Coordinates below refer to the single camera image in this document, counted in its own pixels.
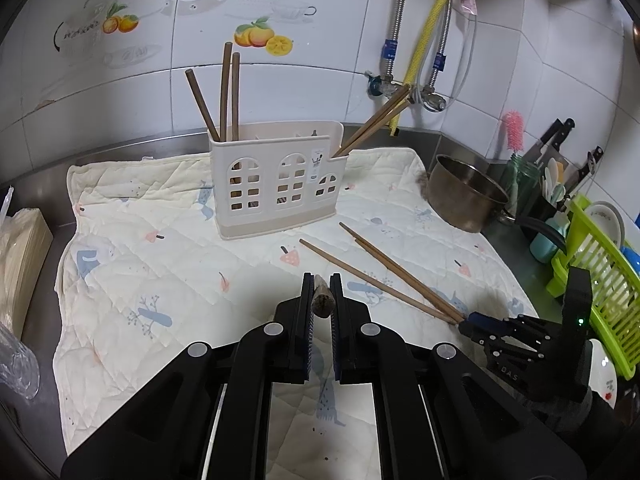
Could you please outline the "bagged stack of napkins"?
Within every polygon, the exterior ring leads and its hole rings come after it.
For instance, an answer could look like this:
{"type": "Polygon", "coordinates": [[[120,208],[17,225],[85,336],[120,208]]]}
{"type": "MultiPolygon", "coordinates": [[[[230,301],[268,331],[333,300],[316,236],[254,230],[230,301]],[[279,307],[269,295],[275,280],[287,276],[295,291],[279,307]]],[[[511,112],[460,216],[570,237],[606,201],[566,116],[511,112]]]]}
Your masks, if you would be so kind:
{"type": "Polygon", "coordinates": [[[18,339],[53,235],[37,208],[24,208],[1,227],[1,323],[18,339]]]}

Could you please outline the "wooden chopstick vertical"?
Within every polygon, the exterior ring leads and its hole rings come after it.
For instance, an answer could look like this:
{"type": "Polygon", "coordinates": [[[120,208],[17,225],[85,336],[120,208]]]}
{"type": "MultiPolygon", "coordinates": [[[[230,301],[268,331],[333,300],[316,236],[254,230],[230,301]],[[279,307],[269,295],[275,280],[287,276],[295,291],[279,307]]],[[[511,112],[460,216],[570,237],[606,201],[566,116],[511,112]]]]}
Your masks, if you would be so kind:
{"type": "Polygon", "coordinates": [[[346,232],[349,232],[349,234],[356,240],[356,242],[372,257],[382,263],[382,265],[385,266],[387,270],[390,270],[393,272],[393,274],[396,274],[398,278],[401,278],[405,283],[407,283],[412,289],[423,296],[440,312],[448,315],[457,323],[460,323],[464,320],[463,314],[459,312],[452,304],[450,304],[448,300],[445,300],[441,296],[437,295],[434,290],[431,290],[429,287],[423,284],[414,275],[404,269],[399,263],[394,261],[389,256],[386,256],[381,249],[376,248],[364,237],[356,233],[349,226],[346,226],[344,222],[340,222],[340,227],[343,228],[346,232]]]}

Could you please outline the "black handled knife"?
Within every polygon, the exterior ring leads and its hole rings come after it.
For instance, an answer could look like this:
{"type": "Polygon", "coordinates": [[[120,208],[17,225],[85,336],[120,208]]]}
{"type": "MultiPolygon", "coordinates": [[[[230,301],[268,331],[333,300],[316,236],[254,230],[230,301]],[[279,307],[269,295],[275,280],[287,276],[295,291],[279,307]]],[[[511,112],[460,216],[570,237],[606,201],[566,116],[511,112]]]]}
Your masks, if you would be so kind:
{"type": "Polygon", "coordinates": [[[552,156],[559,154],[561,145],[575,126],[573,118],[567,118],[564,122],[555,119],[542,137],[525,153],[524,160],[537,167],[544,166],[552,156]]]}

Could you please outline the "pink bottle brush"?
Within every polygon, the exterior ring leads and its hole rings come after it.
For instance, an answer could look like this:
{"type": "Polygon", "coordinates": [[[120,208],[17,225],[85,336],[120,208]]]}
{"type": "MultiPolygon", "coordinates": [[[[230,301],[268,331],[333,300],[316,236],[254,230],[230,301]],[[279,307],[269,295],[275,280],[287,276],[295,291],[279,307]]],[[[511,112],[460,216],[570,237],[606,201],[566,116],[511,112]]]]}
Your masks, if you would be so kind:
{"type": "Polygon", "coordinates": [[[503,115],[502,125],[506,133],[506,146],[513,153],[524,148],[524,118],[520,112],[509,110],[503,115]]]}

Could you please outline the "teal cup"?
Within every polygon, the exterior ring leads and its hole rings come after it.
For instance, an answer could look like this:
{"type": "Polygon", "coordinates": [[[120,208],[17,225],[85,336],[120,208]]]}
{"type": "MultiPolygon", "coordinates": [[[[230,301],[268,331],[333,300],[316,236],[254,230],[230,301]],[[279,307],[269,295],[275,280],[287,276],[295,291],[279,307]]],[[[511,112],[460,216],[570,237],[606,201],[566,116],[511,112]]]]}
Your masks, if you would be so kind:
{"type": "MultiPolygon", "coordinates": [[[[546,225],[554,229],[560,235],[565,236],[570,225],[570,220],[567,217],[554,217],[546,221],[546,225]]],[[[554,255],[558,252],[559,248],[552,243],[548,237],[542,234],[537,234],[536,237],[529,245],[529,252],[540,263],[549,263],[554,255]]]]}

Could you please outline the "chrome water valve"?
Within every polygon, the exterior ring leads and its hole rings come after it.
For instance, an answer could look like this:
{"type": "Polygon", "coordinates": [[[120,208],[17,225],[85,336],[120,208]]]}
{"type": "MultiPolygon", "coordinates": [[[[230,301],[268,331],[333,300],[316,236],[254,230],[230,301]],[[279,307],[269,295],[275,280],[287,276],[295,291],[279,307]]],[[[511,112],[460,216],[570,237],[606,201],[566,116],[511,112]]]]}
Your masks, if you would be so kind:
{"type": "Polygon", "coordinates": [[[430,113],[442,113],[447,108],[447,99],[438,94],[433,87],[423,87],[419,96],[422,106],[430,113]]]}

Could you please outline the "green glass jar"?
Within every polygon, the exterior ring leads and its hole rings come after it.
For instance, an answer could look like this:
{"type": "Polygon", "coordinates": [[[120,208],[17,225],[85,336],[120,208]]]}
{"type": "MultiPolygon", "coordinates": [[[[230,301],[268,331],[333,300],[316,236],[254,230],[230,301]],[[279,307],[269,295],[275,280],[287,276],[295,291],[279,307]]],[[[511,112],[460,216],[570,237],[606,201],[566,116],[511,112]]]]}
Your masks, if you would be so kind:
{"type": "Polygon", "coordinates": [[[538,188],[539,181],[540,170],[537,165],[528,162],[521,155],[511,155],[499,181],[508,196],[506,211],[511,216],[524,211],[530,196],[538,188]]]}

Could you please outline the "long crossing wooden chopstick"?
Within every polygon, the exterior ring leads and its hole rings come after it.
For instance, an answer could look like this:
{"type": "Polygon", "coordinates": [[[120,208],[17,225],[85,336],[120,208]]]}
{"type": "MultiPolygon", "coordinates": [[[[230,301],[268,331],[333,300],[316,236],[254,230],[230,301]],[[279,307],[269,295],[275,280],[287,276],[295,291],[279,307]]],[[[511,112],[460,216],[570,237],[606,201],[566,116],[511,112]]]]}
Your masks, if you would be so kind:
{"type": "Polygon", "coordinates": [[[311,311],[318,318],[329,318],[335,309],[335,298],[328,283],[320,274],[314,276],[311,311]]]}

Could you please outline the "green plastic dish rack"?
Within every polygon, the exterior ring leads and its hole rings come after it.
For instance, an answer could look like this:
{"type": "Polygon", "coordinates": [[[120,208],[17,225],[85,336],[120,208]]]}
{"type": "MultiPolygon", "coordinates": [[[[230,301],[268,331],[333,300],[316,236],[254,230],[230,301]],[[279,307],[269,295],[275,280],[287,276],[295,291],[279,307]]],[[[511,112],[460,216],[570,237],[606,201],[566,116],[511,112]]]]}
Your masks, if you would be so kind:
{"type": "Polygon", "coordinates": [[[630,379],[639,365],[639,275],[620,248],[588,216],[590,205],[582,194],[568,204],[566,251],[552,258],[552,278],[546,289],[558,298],[565,292],[571,266],[589,271],[590,324],[608,350],[617,374],[630,379]]]}

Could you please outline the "beige plastic utensil holder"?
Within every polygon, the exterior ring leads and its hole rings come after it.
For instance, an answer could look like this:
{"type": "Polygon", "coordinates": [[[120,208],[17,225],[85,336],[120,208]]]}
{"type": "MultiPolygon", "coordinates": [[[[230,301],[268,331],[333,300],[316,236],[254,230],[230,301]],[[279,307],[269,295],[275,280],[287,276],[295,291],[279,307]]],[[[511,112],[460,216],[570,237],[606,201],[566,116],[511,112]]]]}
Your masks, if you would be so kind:
{"type": "Polygon", "coordinates": [[[347,158],[340,122],[254,122],[209,143],[216,225],[236,240],[332,217],[347,158]]]}

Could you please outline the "white quilted patterned mat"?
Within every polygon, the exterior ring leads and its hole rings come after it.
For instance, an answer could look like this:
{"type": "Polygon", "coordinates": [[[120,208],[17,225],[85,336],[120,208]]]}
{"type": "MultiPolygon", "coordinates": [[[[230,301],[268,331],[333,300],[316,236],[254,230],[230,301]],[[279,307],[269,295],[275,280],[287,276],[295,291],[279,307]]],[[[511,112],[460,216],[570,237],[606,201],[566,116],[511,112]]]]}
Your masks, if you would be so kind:
{"type": "Polygon", "coordinates": [[[52,365],[66,450],[188,344],[237,341],[298,295],[305,273],[334,273],[333,258],[350,265],[344,293],[364,302],[373,321],[410,344],[448,341],[483,363],[480,347],[422,312],[419,294],[356,243],[366,238],[462,313],[533,313],[488,240],[427,205],[423,170],[410,148],[353,152],[332,218],[223,240],[207,155],[70,168],[76,231],[58,264],[62,330],[52,365]]]}

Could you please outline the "clear glass cup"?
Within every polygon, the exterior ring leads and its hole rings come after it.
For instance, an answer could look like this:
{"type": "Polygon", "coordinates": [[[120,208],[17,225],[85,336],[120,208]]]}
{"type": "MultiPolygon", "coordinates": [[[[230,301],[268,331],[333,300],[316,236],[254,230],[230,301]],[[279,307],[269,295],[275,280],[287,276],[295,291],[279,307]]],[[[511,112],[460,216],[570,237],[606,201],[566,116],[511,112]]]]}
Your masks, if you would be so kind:
{"type": "Polygon", "coordinates": [[[26,401],[39,391],[40,369],[34,352],[3,324],[0,324],[0,377],[3,385],[26,401]]]}

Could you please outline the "white plate red mark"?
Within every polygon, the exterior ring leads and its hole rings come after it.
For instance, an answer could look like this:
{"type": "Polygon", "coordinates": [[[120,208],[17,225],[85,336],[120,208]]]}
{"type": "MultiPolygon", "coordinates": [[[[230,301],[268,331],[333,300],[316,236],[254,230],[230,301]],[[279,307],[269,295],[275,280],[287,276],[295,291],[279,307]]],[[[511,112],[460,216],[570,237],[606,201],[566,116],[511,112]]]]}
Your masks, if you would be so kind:
{"type": "Polygon", "coordinates": [[[615,408],[617,396],[615,366],[599,339],[592,338],[589,342],[592,347],[589,387],[605,400],[611,408],[615,408]]]}

